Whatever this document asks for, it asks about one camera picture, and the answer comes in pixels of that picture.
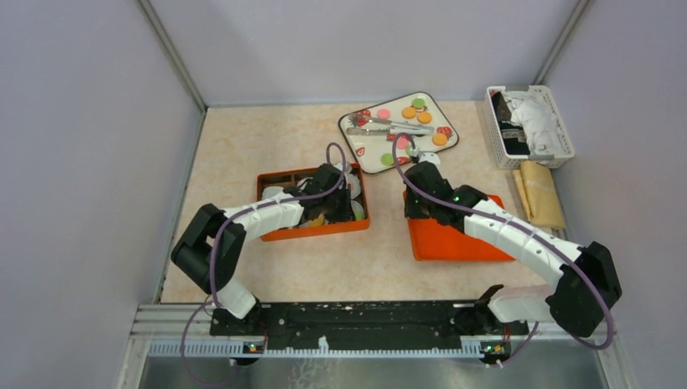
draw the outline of table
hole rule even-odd
[[[440,101],[458,131],[458,146],[441,152],[442,175],[501,196],[522,217],[510,171],[493,159],[481,101]],[[325,146],[344,138],[339,117],[366,104],[209,109],[186,193],[177,237],[205,203],[235,207],[255,201],[261,173],[319,166]],[[350,151],[344,147],[348,160]],[[262,301],[359,301],[476,298],[493,284],[543,284],[520,263],[418,262],[403,216],[403,182],[394,171],[365,176],[370,228],[354,233],[245,244],[235,277]],[[206,295],[170,264],[162,302]]]

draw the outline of folded yellow towel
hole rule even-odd
[[[513,171],[513,177],[527,220],[537,227],[563,229],[565,219],[558,202],[551,170],[526,160],[520,164],[520,170]]]

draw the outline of gray wall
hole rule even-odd
[[[199,113],[135,2],[0,5],[0,387],[111,387]]]
[[[643,387],[685,387],[687,2],[596,2],[549,87],[577,157],[556,172],[574,235],[608,245]]]
[[[575,0],[154,0],[209,105],[480,98],[536,76]]]

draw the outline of pink disc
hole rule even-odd
[[[408,139],[403,136],[396,142],[396,148],[403,150],[408,146],[408,143]]]
[[[389,109],[380,109],[377,111],[377,117],[386,120],[391,118],[391,112],[389,112]]]

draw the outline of white plastic basket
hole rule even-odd
[[[558,126],[561,128],[561,134],[558,135],[561,141],[561,146],[563,148],[562,154],[549,155],[549,156],[520,156],[511,155],[506,152],[506,146],[503,143],[503,138],[501,137],[501,132],[498,128],[498,122],[496,119],[496,113],[492,106],[491,96],[496,92],[504,91],[528,91],[532,93],[537,93],[544,98],[544,101],[548,103],[551,110],[556,115],[558,120]],[[487,127],[489,128],[489,135],[491,136],[493,143],[494,155],[496,156],[496,162],[499,169],[517,169],[520,167],[520,162],[524,160],[535,160],[537,163],[542,164],[550,169],[560,168],[567,160],[575,156],[575,151],[573,150],[573,145],[570,142],[570,137],[568,136],[568,130],[565,129],[561,115],[558,113],[558,108],[556,103],[553,102],[553,97],[551,96],[551,91],[541,85],[531,85],[529,87],[511,88],[511,87],[489,87],[487,88],[487,94],[484,98],[484,120],[487,122]]]

